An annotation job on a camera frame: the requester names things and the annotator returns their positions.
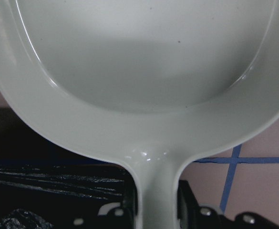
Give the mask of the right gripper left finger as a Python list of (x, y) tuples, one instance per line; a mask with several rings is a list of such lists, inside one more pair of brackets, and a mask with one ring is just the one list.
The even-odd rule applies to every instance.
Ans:
[(138, 198), (137, 188), (132, 177), (125, 179), (123, 191), (121, 208), (123, 209), (125, 229), (135, 229), (138, 213)]

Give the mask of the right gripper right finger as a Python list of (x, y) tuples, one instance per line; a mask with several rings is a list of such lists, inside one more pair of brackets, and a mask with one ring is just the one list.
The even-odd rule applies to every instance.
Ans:
[(177, 192), (177, 217), (181, 229), (197, 229), (198, 202), (186, 180), (179, 180)]

